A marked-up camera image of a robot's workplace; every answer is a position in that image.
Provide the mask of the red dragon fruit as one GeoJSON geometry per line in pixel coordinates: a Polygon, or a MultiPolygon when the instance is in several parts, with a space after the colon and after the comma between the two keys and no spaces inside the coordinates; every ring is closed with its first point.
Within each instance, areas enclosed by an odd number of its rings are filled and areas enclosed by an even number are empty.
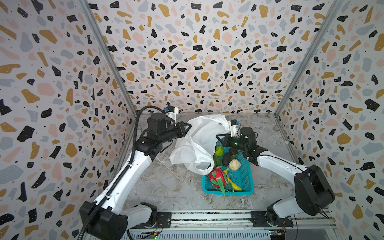
{"type": "Polygon", "coordinates": [[[222,171],[221,168],[215,168],[208,174],[209,181],[216,190],[218,190],[222,195],[226,195],[228,191],[228,177],[222,171]]]}

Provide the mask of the yellow banana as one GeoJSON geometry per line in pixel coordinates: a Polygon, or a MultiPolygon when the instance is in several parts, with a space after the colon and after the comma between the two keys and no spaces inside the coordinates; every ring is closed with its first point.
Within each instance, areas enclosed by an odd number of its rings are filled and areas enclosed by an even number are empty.
{"type": "Polygon", "coordinates": [[[228,175],[229,170],[230,169],[226,169],[223,171],[223,175],[227,179],[226,180],[227,184],[230,185],[235,192],[242,192],[243,190],[239,186],[237,186],[234,182],[232,182],[232,180],[229,178],[229,175],[228,175]]]}

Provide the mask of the dark avocado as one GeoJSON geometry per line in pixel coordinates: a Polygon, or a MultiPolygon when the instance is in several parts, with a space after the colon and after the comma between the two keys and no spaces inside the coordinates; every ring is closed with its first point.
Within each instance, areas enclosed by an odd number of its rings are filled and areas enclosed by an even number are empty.
{"type": "Polygon", "coordinates": [[[230,154],[230,153],[225,153],[225,154],[223,155],[222,165],[223,165],[224,167],[228,167],[231,161],[232,161],[232,156],[231,156],[231,154],[230,154]]]}

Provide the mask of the white plastic bag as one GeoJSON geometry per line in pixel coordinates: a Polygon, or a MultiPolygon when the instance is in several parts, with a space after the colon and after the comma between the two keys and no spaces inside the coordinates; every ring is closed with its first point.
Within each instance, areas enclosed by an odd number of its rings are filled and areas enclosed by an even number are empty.
{"type": "Polygon", "coordinates": [[[191,129],[185,137],[177,139],[169,159],[173,165],[183,164],[195,174],[208,175],[215,167],[216,135],[229,134],[230,124],[221,114],[200,116],[188,124],[191,129]]]}

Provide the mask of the green lime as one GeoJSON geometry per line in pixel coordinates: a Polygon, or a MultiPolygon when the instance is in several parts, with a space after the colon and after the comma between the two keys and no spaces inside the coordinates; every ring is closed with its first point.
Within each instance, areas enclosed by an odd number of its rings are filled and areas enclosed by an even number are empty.
{"type": "Polygon", "coordinates": [[[222,157],[224,155],[224,149],[222,146],[215,146],[215,153],[214,153],[214,156],[215,157],[222,157]]]}

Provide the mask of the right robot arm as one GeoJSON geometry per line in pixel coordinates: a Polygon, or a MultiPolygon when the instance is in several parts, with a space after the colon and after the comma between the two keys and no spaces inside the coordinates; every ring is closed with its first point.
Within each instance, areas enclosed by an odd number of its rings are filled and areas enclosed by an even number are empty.
{"type": "Polygon", "coordinates": [[[265,219],[270,226],[278,227],[286,217],[301,213],[315,216],[335,200],[335,194],[321,168],[316,165],[306,167],[278,157],[257,144],[252,128],[241,128],[239,137],[221,134],[216,138],[222,147],[240,151],[248,162],[268,169],[294,185],[293,197],[278,200],[267,207],[265,219]]]}

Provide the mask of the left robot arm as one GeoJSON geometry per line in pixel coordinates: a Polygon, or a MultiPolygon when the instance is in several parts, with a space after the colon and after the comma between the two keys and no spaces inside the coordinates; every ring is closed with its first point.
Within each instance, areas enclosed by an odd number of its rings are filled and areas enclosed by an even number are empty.
{"type": "Polygon", "coordinates": [[[84,202],[80,208],[83,227],[78,234],[82,240],[90,234],[101,240],[119,240],[127,230],[136,226],[157,226],[156,206],[141,202],[125,214],[123,206],[131,190],[156,156],[163,152],[165,143],[183,138],[191,124],[176,122],[171,113],[153,113],[147,119],[148,127],[135,137],[133,150],[111,184],[92,203],[84,202]]]}

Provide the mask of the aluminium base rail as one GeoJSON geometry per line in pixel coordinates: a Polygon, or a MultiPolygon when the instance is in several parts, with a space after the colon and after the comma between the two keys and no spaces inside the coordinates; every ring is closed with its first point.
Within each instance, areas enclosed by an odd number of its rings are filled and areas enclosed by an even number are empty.
{"type": "Polygon", "coordinates": [[[298,214],[267,222],[263,210],[165,210],[104,214],[85,240],[340,240],[333,219],[298,214]]]}

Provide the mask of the teal plastic basket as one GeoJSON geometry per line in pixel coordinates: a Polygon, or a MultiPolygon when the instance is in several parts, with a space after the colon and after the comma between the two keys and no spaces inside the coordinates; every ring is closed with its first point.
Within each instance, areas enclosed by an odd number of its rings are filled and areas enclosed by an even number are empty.
{"type": "MultiPolygon", "coordinates": [[[[234,150],[233,148],[224,148],[224,154],[230,153],[233,159],[237,159],[241,163],[241,167],[237,171],[228,171],[229,178],[234,182],[237,186],[239,186],[243,191],[242,192],[235,192],[230,185],[228,185],[228,191],[226,192],[226,196],[245,196],[245,195],[251,195],[254,192],[254,186],[252,181],[252,172],[250,163],[243,157],[243,153],[239,150],[234,150]]],[[[229,169],[228,167],[224,167],[221,165],[220,167],[214,167],[215,168],[221,168],[222,171],[229,169]]],[[[213,187],[209,181],[208,175],[205,175],[202,177],[203,183],[203,191],[206,194],[209,195],[219,195],[223,196],[218,190],[213,187]]]]}

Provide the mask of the green bumpy fruit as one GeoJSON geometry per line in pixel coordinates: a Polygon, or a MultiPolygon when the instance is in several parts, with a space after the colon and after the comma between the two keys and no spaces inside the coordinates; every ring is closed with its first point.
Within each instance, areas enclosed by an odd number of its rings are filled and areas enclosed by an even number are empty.
{"type": "Polygon", "coordinates": [[[214,155],[213,157],[215,167],[220,167],[222,165],[222,158],[214,155]]]}

